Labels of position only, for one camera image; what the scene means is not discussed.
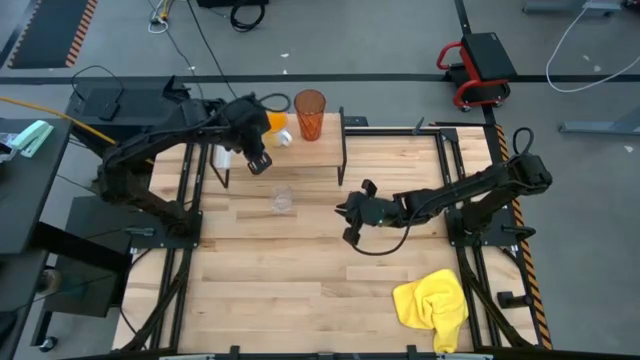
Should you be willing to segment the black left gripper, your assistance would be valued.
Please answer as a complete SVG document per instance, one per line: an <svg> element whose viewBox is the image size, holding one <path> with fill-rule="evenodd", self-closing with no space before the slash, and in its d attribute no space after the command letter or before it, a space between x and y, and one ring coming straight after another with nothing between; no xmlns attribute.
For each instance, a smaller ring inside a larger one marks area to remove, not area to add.
<svg viewBox="0 0 640 360"><path fill-rule="evenodd" d="M223 127L218 145L228 151L242 153L253 175L271 166L262 135L271 129L266 110L254 93L242 96L217 110L218 124Z"/></svg>

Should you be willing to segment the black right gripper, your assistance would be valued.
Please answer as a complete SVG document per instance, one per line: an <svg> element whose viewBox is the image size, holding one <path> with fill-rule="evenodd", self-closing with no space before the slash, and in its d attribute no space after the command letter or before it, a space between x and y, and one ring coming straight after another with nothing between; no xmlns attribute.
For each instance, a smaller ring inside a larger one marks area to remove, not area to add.
<svg viewBox="0 0 640 360"><path fill-rule="evenodd" d="M376 197L377 187L371 180L361 184L363 192L350 192L344 203L336 206L335 212L348 223L343 239L357 244L363 225L373 227L400 227L400 205L388 199Z"/></svg>

